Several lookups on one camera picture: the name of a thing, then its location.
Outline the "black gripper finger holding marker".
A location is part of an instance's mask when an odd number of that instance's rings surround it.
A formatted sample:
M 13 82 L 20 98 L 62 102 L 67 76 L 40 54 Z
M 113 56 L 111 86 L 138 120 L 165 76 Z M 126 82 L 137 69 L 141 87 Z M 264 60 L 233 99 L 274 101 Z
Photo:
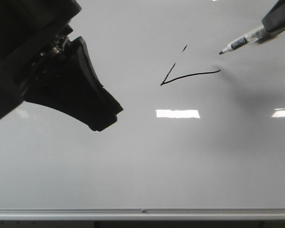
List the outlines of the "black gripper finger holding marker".
M 263 17 L 262 24 L 266 32 L 285 29 L 285 0 L 278 0 L 273 8 Z

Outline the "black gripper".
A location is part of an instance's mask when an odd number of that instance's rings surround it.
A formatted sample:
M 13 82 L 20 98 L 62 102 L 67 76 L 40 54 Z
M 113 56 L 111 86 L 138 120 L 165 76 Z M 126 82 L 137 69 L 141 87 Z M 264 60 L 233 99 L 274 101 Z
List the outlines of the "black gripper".
M 86 43 L 78 37 L 53 57 L 43 57 L 30 72 L 23 97 L 14 75 L 80 12 L 75 0 L 0 0 L 0 119 L 24 100 L 63 112 L 102 131 L 123 110 L 103 87 Z

